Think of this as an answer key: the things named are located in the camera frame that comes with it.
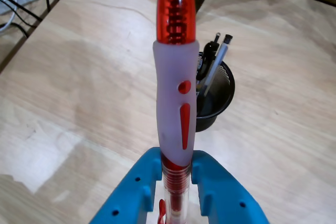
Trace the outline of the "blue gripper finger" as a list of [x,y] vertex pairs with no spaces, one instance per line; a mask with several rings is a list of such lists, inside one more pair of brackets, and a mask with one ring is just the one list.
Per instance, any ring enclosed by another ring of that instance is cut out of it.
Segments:
[[259,203],[214,157],[194,151],[192,184],[197,185],[202,216],[209,223],[268,223]]
[[154,207],[156,182],[161,179],[161,152],[153,147],[132,166],[90,222],[146,223]]

